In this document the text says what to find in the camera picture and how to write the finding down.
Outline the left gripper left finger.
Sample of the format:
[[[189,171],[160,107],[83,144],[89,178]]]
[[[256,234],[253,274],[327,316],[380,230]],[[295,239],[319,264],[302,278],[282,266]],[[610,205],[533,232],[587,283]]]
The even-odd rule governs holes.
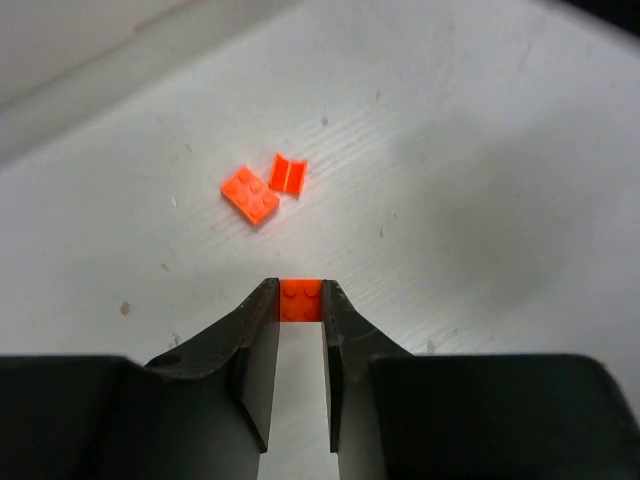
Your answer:
[[[191,339],[120,356],[1,360],[5,479],[253,479],[268,446],[279,283]]]

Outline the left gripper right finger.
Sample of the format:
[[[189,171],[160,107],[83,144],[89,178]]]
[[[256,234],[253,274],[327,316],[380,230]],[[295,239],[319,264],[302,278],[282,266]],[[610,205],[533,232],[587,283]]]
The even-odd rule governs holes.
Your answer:
[[[575,354],[414,355],[322,284],[330,449],[344,479],[635,479],[639,426]]]

